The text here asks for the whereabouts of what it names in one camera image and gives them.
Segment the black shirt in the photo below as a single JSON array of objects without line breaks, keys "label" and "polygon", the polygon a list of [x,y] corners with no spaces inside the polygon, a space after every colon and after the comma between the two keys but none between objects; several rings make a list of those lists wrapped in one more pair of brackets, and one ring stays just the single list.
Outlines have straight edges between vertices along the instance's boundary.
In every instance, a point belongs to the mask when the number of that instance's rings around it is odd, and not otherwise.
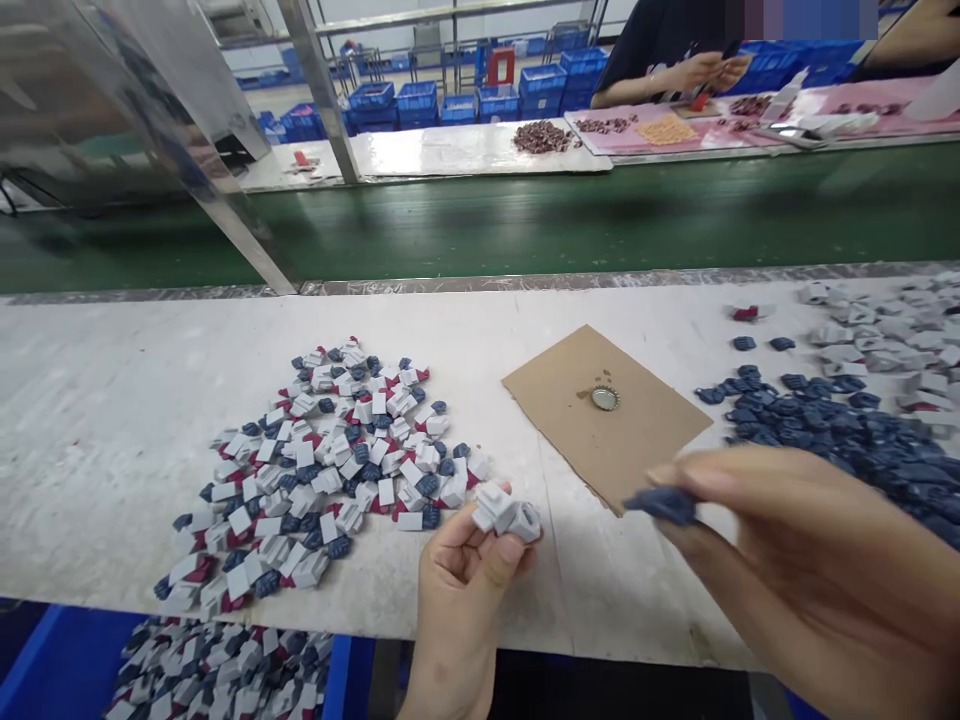
[{"label": "black shirt", "polygon": [[[595,93],[702,52],[736,55],[740,40],[725,39],[724,4],[717,0],[639,0],[614,45]],[[670,100],[651,98],[654,102]]]}]

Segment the fingernail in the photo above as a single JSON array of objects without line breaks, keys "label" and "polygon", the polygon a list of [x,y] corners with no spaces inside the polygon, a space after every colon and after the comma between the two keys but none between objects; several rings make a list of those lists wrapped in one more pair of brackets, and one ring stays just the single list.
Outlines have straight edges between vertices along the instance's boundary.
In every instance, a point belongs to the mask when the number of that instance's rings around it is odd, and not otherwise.
[{"label": "fingernail", "polygon": [[504,535],[497,539],[497,552],[505,563],[516,565],[523,557],[527,547],[516,535]]},{"label": "fingernail", "polygon": [[692,490],[702,489],[706,491],[713,490],[715,492],[730,492],[731,490],[735,490],[738,485],[737,479],[733,475],[719,470],[687,470],[684,475],[686,475],[687,479],[687,482],[684,484]]}]

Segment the metal bottle cap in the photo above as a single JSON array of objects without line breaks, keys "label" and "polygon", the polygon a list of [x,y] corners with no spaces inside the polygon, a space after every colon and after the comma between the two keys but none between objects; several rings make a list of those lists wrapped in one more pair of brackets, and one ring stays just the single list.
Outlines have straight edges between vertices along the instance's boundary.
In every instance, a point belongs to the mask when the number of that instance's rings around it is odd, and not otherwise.
[{"label": "metal bottle cap", "polygon": [[594,405],[607,412],[620,407],[620,396],[617,391],[606,385],[597,385],[590,393],[590,399],[593,400]]}]

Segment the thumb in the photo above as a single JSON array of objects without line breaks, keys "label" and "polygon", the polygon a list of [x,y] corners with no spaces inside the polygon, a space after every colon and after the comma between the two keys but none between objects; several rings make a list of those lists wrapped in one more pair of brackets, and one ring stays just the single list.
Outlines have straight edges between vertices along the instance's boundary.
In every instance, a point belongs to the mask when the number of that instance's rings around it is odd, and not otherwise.
[{"label": "thumb", "polygon": [[753,571],[740,552],[711,528],[656,521],[703,582],[756,657],[787,685],[805,689],[802,667],[791,658],[814,657],[816,638],[790,607]]},{"label": "thumb", "polygon": [[480,562],[480,569],[467,586],[477,610],[496,612],[510,581],[517,572],[526,546],[516,535],[498,537]]}]

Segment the cardboard piece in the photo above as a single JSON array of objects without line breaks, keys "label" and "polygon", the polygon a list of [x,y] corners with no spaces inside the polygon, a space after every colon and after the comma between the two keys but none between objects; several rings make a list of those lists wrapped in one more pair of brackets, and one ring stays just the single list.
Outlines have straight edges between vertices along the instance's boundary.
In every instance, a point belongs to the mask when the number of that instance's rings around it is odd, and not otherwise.
[{"label": "cardboard piece", "polygon": [[[613,510],[713,420],[589,325],[503,379],[530,421]],[[620,396],[601,410],[597,385]]]},{"label": "cardboard piece", "polygon": [[690,103],[688,102],[680,103],[679,105],[671,105],[671,107],[673,108],[673,111],[684,120],[698,117],[721,117],[723,115],[723,113],[720,112],[720,108],[713,100],[704,105],[703,110],[700,112],[694,112],[691,110]]}]

